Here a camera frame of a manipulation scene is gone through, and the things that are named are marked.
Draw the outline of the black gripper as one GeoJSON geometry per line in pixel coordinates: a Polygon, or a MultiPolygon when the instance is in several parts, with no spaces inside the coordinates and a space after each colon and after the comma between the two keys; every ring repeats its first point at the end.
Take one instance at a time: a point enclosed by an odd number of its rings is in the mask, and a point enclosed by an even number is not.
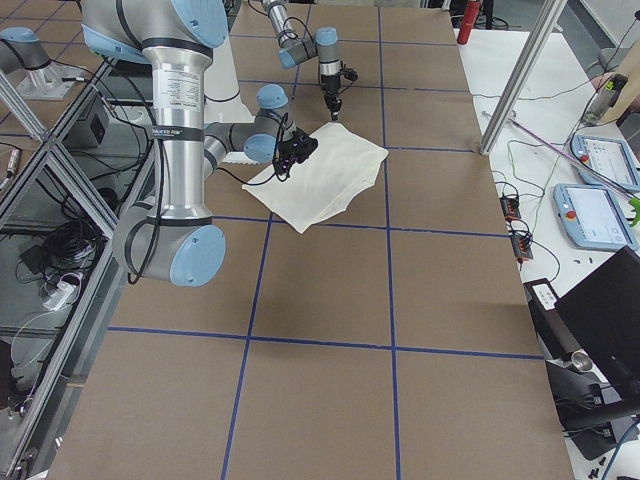
{"type": "Polygon", "coordinates": [[[334,75],[320,75],[320,87],[323,94],[323,98],[330,112],[330,120],[337,122],[339,120],[339,112],[342,107],[342,100],[340,98],[341,89],[341,76],[340,74],[334,75]]]}

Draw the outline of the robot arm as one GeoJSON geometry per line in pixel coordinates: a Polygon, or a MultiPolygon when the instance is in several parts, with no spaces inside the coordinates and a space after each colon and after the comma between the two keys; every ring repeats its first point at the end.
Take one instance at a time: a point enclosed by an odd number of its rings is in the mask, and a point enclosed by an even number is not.
{"type": "Polygon", "coordinates": [[[261,1],[264,14],[276,34],[278,57],[285,69],[309,60],[318,62],[318,83],[332,121],[337,121],[342,108],[342,78],[346,75],[335,27],[321,27],[314,34],[299,35],[293,23],[304,23],[288,13],[287,1],[261,1]]]}
{"type": "Polygon", "coordinates": [[[131,284],[151,278],[202,286],[226,253],[205,204],[205,181],[230,152],[260,163],[280,153],[295,129],[288,97],[269,84],[252,122],[205,122],[205,72],[228,37],[220,1],[85,1],[82,28],[92,51],[152,69],[155,191],[122,215],[114,257],[131,284]]]}

